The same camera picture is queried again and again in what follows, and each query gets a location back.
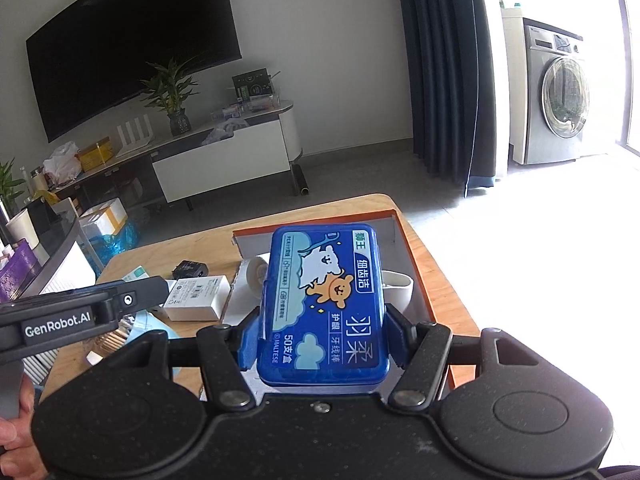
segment washing machine door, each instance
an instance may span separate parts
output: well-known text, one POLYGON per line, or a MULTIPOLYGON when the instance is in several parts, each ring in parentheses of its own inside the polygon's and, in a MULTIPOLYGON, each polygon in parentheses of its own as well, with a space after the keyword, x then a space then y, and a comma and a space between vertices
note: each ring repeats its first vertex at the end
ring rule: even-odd
POLYGON ((589 112, 589 85, 580 63, 568 56, 557 57, 542 80, 542 113, 549 129, 571 139, 584 128, 589 112))

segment yellow box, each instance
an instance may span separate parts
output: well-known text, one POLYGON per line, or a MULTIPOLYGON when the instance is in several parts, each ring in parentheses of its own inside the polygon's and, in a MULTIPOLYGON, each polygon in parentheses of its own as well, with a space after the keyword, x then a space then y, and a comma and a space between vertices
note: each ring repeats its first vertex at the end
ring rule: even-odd
POLYGON ((113 148, 111 147, 111 139, 104 139, 94 142, 78 153, 78 159, 82 165, 83 171, 89 171, 104 164, 113 156, 113 148))

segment black box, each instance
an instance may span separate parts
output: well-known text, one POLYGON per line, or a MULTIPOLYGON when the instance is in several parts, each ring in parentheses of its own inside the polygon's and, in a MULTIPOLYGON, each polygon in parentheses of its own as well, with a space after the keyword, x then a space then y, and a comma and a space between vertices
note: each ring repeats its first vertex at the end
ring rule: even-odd
POLYGON ((183 260, 175 267, 174 280, 180 280, 181 278, 201 278, 202 276, 209 275, 209 269, 205 264, 199 262, 190 262, 183 260))
POLYGON ((251 97, 258 95, 273 94, 271 86, 271 77, 267 74, 266 68, 247 72, 245 74, 233 76, 234 86, 236 87, 236 96, 238 101, 246 102, 251 97))

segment screw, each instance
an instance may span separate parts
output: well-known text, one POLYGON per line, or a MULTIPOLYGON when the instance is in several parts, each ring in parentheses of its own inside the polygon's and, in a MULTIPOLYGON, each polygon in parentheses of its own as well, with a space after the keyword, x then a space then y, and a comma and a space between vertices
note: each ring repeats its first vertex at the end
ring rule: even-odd
POLYGON ((311 407, 314 409, 316 413, 329 413, 331 411, 331 405, 326 402, 320 402, 316 400, 311 404, 311 407))
POLYGON ((398 408, 412 410, 423 405, 427 398, 416 390, 399 390, 393 394, 392 400, 398 408))
POLYGON ((242 408, 251 402, 251 397, 241 390, 228 390, 220 394, 220 402, 228 408, 242 408))

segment white router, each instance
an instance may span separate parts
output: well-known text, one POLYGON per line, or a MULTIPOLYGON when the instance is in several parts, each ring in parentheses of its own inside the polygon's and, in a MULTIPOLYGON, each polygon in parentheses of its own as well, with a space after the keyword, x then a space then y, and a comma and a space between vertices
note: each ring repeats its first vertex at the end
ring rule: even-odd
POLYGON ((140 119, 137 117, 133 119, 133 122, 136 125, 137 135, 134 134, 130 121, 127 121, 125 123, 125 127, 128 133, 127 136, 125 136, 122 126, 118 126, 118 135, 120 136, 120 140, 122 141, 122 148, 120 149, 116 157, 123 156, 126 153, 135 152, 140 148, 144 148, 146 145, 148 145, 149 142, 151 142, 151 139, 154 138, 154 131, 151 129, 149 116, 147 114, 144 114, 143 119, 145 120, 146 134, 143 133, 142 127, 140 126, 140 119))

